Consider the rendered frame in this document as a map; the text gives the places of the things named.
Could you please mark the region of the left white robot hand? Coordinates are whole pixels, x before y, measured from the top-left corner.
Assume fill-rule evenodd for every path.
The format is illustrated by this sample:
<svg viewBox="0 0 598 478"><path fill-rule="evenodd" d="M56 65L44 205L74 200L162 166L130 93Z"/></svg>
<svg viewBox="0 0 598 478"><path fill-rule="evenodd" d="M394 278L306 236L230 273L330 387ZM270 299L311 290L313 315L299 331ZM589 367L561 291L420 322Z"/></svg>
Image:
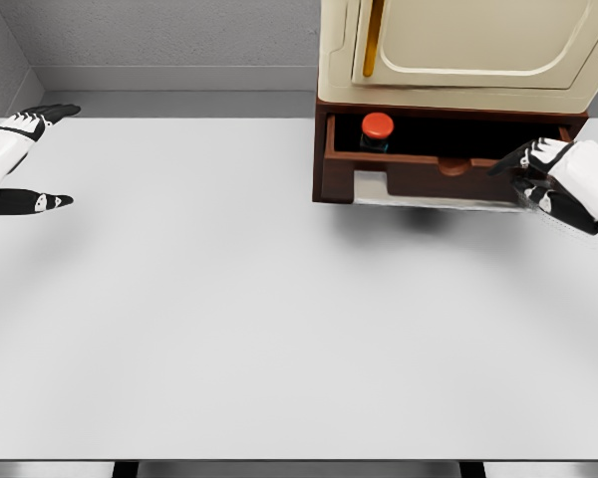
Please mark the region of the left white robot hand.
<svg viewBox="0 0 598 478"><path fill-rule="evenodd" d="M24 161L48 129L80 111L74 104L35 106L18 111L0 123L0 216L40 214L74 202L69 195L3 188L1 183Z"/></svg>

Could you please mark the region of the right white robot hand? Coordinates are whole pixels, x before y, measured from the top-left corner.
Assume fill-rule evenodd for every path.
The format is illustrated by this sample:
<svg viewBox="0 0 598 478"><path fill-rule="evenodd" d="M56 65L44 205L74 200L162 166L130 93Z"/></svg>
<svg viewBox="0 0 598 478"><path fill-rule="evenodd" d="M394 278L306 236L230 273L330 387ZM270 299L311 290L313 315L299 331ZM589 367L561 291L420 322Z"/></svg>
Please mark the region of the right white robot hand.
<svg viewBox="0 0 598 478"><path fill-rule="evenodd" d="M507 174L512 188L529 205L579 231L598 234L596 141L530 140L487 174Z"/></svg>

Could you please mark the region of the brown wooden drawer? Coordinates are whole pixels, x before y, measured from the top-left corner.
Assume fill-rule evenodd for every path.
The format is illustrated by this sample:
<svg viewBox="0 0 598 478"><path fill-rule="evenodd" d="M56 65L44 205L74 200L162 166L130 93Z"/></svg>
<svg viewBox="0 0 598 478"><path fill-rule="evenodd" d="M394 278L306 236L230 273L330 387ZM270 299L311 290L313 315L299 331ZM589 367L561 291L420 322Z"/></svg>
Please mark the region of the brown wooden drawer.
<svg viewBox="0 0 598 478"><path fill-rule="evenodd" d="M383 172L392 195L514 203L509 173L487 171L505 155L539 137L568 141L570 127L527 118L393 116L388 150L361 149L362 114L327 118L322 197L348 201L356 171Z"/></svg>

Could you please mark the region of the red button switch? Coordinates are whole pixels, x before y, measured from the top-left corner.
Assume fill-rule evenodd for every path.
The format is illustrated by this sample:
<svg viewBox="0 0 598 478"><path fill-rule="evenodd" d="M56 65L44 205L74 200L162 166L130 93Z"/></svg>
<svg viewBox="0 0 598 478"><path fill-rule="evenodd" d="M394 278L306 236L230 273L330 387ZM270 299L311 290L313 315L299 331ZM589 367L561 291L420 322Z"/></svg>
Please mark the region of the red button switch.
<svg viewBox="0 0 598 478"><path fill-rule="evenodd" d="M361 122L360 149L386 153L394 129L394 121L387 114L370 113L365 115Z"/></svg>

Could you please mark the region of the cream cabinet with brown base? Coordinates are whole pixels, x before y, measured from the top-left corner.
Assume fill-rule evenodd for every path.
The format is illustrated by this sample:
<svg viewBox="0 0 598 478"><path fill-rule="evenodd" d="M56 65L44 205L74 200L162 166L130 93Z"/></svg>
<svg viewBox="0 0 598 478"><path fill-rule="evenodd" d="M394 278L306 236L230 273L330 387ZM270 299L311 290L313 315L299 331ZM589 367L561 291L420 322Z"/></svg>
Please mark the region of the cream cabinet with brown base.
<svg viewBox="0 0 598 478"><path fill-rule="evenodd" d="M321 25L316 91L315 142L312 197L318 202L353 203L359 200L367 174L382 179L390 196L416 201L491 202L392 195L383 172L356 171L353 196L348 201L322 197L325 133L328 115L384 113L417 118L467 118L477 116L527 118L565 124L571 139L585 125L587 111L598 93L598 42L582 72L568 90L498 88L397 88L357 85L353 81L358 24L362 0L320 0Z"/></svg>

